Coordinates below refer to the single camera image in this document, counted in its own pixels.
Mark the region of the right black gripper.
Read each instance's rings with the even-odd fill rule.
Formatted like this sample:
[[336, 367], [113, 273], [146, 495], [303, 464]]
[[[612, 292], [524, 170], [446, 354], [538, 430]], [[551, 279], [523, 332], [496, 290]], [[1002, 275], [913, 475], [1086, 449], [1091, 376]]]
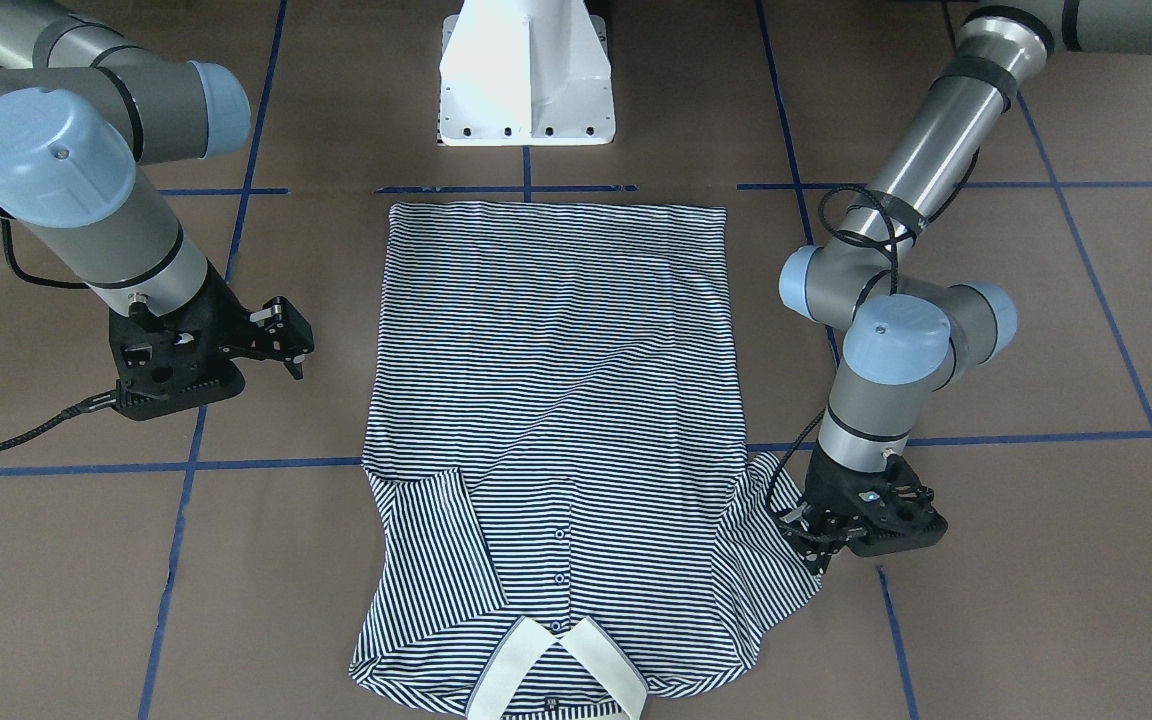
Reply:
[[156, 313], [146, 293], [132, 293], [124, 313], [109, 314], [118, 384], [151, 393], [196, 381], [223, 361], [236, 365], [236, 357], [279, 361], [294, 381], [302, 381], [308, 346], [314, 346], [314, 331], [291, 301], [276, 296], [260, 310], [248, 309], [217, 270], [206, 272], [192, 300], [169, 313]]

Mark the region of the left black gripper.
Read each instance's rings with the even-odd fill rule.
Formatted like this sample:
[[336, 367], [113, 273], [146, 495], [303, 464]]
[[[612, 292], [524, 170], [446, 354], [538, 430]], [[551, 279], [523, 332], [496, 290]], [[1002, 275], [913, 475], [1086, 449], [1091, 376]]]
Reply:
[[806, 470], [805, 509], [774, 511], [774, 525], [786, 539], [803, 550], [804, 564], [813, 577], [827, 571], [833, 556], [847, 548], [856, 515], [856, 497], [863, 488], [914, 480], [914, 469], [901, 454], [879, 456], [879, 471], [856, 471], [814, 448]]

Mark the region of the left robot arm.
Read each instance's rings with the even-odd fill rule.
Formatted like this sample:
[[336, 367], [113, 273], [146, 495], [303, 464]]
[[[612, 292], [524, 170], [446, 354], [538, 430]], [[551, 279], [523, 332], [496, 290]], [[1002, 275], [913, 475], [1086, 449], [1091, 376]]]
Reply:
[[803, 497], [771, 511], [814, 577], [842, 551], [876, 558], [945, 537], [905, 447], [929, 397], [995, 361], [1020, 318], [1001, 287], [923, 281], [910, 256], [1021, 88], [1074, 53], [1152, 56], [1152, 1], [979, 1], [873, 179], [824, 192], [827, 240], [791, 252], [781, 270], [783, 305], [840, 338]]

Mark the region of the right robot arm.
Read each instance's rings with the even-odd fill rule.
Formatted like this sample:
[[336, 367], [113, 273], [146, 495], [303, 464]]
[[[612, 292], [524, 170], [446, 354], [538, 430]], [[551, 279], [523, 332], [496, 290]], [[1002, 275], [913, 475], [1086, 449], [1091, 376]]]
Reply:
[[55, 1], [0, 1], [0, 211], [109, 309], [119, 387], [207, 404], [237, 357], [296, 379], [314, 336], [291, 302], [247, 309], [145, 168], [244, 146], [247, 91], [221, 65], [170, 61]]

